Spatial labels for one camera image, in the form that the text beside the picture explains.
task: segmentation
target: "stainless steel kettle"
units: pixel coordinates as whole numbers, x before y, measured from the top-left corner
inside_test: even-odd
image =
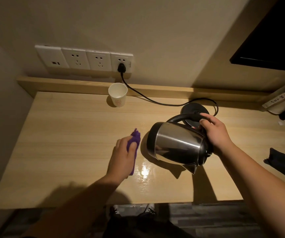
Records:
[[[167,122],[155,123],[148,134],[147,150],[157,160],[180,164],[194,174],[196,167],[212,155],[213,146],[204,128],[199,130],[178,123],[186,119],[199,122],[207,118],[199,114],[180,114]]]

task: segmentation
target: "black pants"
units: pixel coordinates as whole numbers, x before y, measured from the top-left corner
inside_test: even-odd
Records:
[[[138,216],[121,217],[113,215],[107,224],[103,238],[110,237],[185,237],[193,238],[190,234],[170,221],[163,222],[155,220],[155,215],[146,212]]]

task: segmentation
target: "white paper cup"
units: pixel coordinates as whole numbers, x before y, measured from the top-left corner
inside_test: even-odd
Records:
[[[122,107],[125,105],[127,91],[128,88],[126,85],[120,82],[113,83],[108,88],[108,93],[116,107]]]

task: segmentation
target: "wall outlet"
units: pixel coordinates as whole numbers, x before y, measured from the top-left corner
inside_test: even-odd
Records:
[[[86,55],[92,70],[112,71],[109,52],[86,50]]]
[[[117,72],[118,65],[122,62],[126,67],[127,73],[133,72],[133,68],[134,68],[133,54],[110,53],[110,60],[111,60],[111,65],[112,65],[112,71]]]
[[[60,47],[35,45],[35,49],[46,66],[52,68],[69,68]]]
[[[70,68],[90,69],[84,49],[63,47],[62,52]]]

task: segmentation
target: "black power cord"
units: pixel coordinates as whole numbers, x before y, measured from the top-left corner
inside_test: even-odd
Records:
[[[125,84],[128,88],[130,88],[131,90],[133,90],[133,91],[135,91],[136,93],[140,94],[141,96],[143,96],[144,98],[146,98],[146,99],[149,100],[150,102],[153,102],[153,103],[156,103],[156,104],[159,104],[159,105],[164,105],[164,106],[179,107],[179,106],[184,106],[184,105],[186,105],[186,104],[188,104],[188,103],[192,103],[193,101],[196,101],[196,100],[209,100],[209,101],[213,102],[213,103],[216,105],[216,110],[215,110],[214,116],[216,116],[216,114],[218,113],[218,104],[217,104],[214,100],[212,100],[212,99],[210,99],[210,98],[194,98],[194,99],[192,99],[192,100],[190,100],[190,101],[188,101],[188,102],[186,102],[186,103],[183,103],[183,104],[167,104],[167,103],[159,103],[159,102],[157,102],[157,101],[154,101],[154,100],[152,100],[152,99],[146,97],[146,96],[143,95],[142,93],[138,92],[136,89],[130,87],[130,86],[125,82],[125,80],[124,80],[124,72],[126,72],[126,67],[125,67],[125,65],[124,65],[123,63],[120,63],[120,64],[118,65],[117,71],[121,73],[121,79],[123,80],[124,84]]]

